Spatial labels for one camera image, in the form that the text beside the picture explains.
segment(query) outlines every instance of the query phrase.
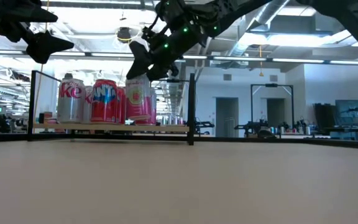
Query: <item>robotic arm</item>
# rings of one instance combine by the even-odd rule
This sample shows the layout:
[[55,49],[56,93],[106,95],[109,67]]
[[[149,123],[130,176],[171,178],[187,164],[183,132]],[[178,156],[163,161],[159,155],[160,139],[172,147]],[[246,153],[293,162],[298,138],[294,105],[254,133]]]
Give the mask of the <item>robotic arm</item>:
[[[161,0],[155,7],[157,17],[150,27],[143,29],[142,38],[150,50],[138,42],[129,47],[134,54],[127,78],[147,74],[150,80],[164,78],[175,67],[174,61],[199,43],[205,46],[208,37],[216,37],[241,16],[263,6],[271,0],[249,0],[238,4],[236,0],[214,0],[207,4],[186,5],[184,0]],[[318,12],[336,18],[358,41],[358,0],[297,0]],[[157,18],[167,25],[158,34],[152,31]],[[166,36],[167,29],[171,35]]]
[[52,53],[68,50],[74,44],[53,37],[49,31],[34,34],[30,22],[56,22],[57,16],[41,8],[40,0],[0,0],[0,35],[11,42],[23,39],[26,52],[37,62],[47,63]]

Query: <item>silver can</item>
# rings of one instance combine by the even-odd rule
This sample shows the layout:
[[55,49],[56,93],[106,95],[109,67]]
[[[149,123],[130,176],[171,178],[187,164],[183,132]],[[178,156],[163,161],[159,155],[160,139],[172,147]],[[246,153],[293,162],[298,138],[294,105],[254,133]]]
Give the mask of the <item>silver can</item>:
[[85,101],[83,112],[83,123],[90,123],[92,118],[92,98],[93,98],[93,86],[85,87]]
[[83,119],[85,86],[81,80],[64,78],[59,86],[57,119],[61,123],[80,123]]

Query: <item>shelf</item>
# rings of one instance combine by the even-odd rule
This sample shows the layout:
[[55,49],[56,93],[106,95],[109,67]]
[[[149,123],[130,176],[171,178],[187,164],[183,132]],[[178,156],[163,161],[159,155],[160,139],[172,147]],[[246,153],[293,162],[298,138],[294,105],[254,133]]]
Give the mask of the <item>shelf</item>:
[[164,131],[188,132],[189,127],[182,125],[171,126],[134,126],[115,124],[34,124],[33,128],[75,129],[75,130],[109,130],[109,131]]

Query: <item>door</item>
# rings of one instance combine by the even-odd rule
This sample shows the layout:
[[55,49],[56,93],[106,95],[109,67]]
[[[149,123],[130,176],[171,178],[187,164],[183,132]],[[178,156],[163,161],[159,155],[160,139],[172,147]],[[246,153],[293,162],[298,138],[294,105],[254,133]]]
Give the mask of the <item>door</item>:
[[239,124],[239,99],[216,98],[216,137],[237,138],[238,130],[234,127]]
[[267,99],[267,122],[277,127],[285,121],[285,99]]

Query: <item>ceiling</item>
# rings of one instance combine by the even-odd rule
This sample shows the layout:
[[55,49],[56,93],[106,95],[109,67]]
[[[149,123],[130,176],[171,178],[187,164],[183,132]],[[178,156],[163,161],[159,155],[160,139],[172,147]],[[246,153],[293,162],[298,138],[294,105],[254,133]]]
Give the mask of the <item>ceiling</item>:
[[[46,8],[47,1],[42,0]],[[186,1],[187,4],[206,3],[204,0]],[[47,29],[53,35],[75,43],[74,52],[131,52],[127,44],[117,39],[117,31],[120,27],[129,27],[134,34],[132,40],[144,42],[140,38],[140,30],[148,26],[155,18],[152,10],[158,1],[110,1],[110,0],[50,0],[49,11],[59,17],[58,22],[49,24]],[[221,35],[208,42],[206,48],[195,45],[188,55],[227,55],[236,44],[242,42],[246,27],[252,22],[258,10],[238,19]],[[165,23],[158,20],[155,30],[160,31]],[[43,32],[46,24],[32,23],[30,27],[34,32]],[[322,16],[310,7],[301,6],[295,1],[290,1],[273,21],[269,29],[251,30],[251,33],[261,35],[268,41],[262,45],[249,45],[244,54],[252,57],[283,57],[283,58],[324,58],[324,59],[348,59],[358,58],[358,47],[352,47],[357,41],[350,35],[338,21],[330,17]],[[325,47],[289,47],[269,44],[269,39],[274,35],[291,34],[318,37],[329,37],[324,40]],[[9,42],[5,37],[0,37],[0,50],[25,50],[27,45],[20,41]],[[66,72],[74,72],[77,78],[85,81],[86,85],[92,85],[97,78],[110,78],[120,85],[125,83],[125,75],[130,68],[130,61],[104,61],[83,60],[80,58],[66,58],[50,60],[48,66],[55,67],[57,78],[64,76]],[[182,77],[186,66],[194,66],[194,62],[178,63]],[[250,62],[241,68],[250,70],[259,68],[259,62]],[[267,63],[264,68],[278,68],[286,72],[293,68],[294,64]],[[0,84],[24,83],[12,79],[9,70],[17,71],[30,77],[30,71],[39,66],[30,58],[15,56],[0,57]],[[181,93],[184,85],[169,85],[164,82],[153,83],[158,87],[160,101],[158,108],[160,113],[180,113]],[[0,96],[16,97],[26,103],[29,94],[28,87],[0,86]]]

